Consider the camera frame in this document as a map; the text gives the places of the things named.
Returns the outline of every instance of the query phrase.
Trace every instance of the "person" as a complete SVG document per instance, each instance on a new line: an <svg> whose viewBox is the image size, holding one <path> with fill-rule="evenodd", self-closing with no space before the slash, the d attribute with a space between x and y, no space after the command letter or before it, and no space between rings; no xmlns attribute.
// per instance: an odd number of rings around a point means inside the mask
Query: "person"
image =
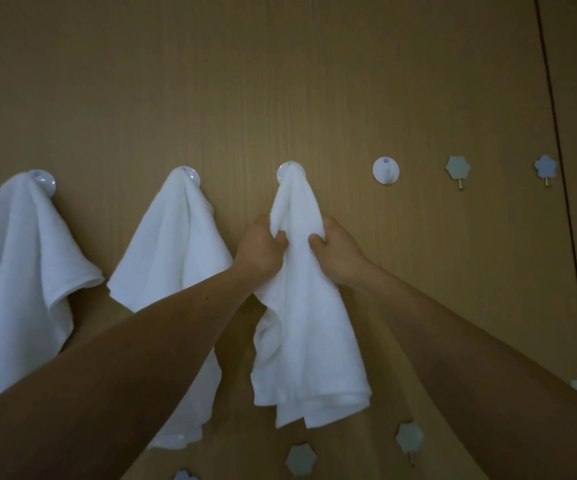
<svg viewBox="0 0 577 480"><path fill-rule="evenodd" d="M324 217L324 273L378 300L428 394L486 475L577 479L577 391L370 262ZM0 480L117 479L193 382L243 301L289 245L268 217L228 270L135 313L0 395Z"/></svg>

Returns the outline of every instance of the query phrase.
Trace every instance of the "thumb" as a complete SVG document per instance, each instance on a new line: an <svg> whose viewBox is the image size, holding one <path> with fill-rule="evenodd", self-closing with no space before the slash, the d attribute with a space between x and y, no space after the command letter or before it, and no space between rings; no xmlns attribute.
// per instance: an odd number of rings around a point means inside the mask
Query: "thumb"
<svg viewBox="0 0 577 480"><path fill-rule="evenodd" d="M319 234L311 234L308 236L308 244L311 246L315 256L319 255L319 253L324 249L324 241Z"/></svg>
<svg viewBox="0 0 577 480"><path fill-rule="evenodd" d="M279 231L277 236L275 236L275 241L279 243L283 249L286 249L289 245L289 240L287 239L287 233L283 230Z"/></svg>

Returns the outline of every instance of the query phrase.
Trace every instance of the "hand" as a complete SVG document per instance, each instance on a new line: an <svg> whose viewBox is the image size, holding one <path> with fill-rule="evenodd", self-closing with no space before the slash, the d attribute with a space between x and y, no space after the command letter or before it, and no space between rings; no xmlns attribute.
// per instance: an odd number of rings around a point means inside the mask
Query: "hand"
<svg viewBox="0 0 577 480"><path fill-rule="evenodd" d="M234 267L244 270L247 276L255 277L260 283L280 272L284 251L289 245L283 230L274 238L269 227L268 214L257 217L240 241L233 263Z"/></svg>
<svg viewBox="0 0 577 480"><path fill-rule="evenodd" d="M330 216L322 216L326 241L311 234L308 243L328 278L341 285L356 286L369 261L348 231Z"/></svg>

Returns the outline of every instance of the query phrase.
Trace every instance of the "black vertical line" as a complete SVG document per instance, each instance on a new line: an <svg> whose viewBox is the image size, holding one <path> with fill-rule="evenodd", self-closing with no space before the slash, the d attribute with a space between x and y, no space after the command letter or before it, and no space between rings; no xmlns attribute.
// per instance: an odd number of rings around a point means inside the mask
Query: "black vertical line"
<svg viewBox="0 0 577 480"><path fill-rule="evenodd" d="M546 69L546 81L548 84L548 95L551 100L551 113L553 115L553 126L555 128L555 142L557 144L557 159L560 163L562 174L562 184L564 186L564 201L566 203L566 217L568 217L569 235L571 237L572 259L575 265L575 280L577 281L577 252L575 249L575 237L572 230L571 205L569 203L568 189L566 186L566 174L564 172L564 160L562 159L562 144L560 142L560 129L557 124L557 113L555 111L555 98L553 97L553 83L551 81L551 71L548 66L548 56L546 54L546 42L544 41L544 28L542 26L542 14L539 9L539 0L535 1L535 14L537 15L537 28L539 30L539 40L542 46L542 56L544 58L544 68Z"/></svg>

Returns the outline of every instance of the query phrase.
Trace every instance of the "hanging towel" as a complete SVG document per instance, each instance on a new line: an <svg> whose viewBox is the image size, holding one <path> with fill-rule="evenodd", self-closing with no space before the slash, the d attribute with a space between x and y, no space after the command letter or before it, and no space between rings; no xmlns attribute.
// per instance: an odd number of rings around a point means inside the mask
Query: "hanging towel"
<svg viewBox="0 0 577 480"><path fill-rule="evenodd" d="M308 245L312 233L324 237L324 225L297 165L288 166L271 209L271 233L280 230L284 265L255 293L268 307L253 339L255 404L277 406L277 428L300 418L315 428L366 408L371 390L340 292Z"/></svg>
<svg viewBox="0 0 577 480"><path fill-rule="evenodd" d="M28 173L0 187L0 393L60 352L67 296L102 281Z"/></svg>
<svg viewBox="0 0 577 480"><path fill-rule="evenodd" d="M132 312L193 286L233 264L213 208L183 168L176 168L142 218L111 276L111 298ZM222 372L212 349L173 415L149 447L181 449L202 439Z"/></svg>

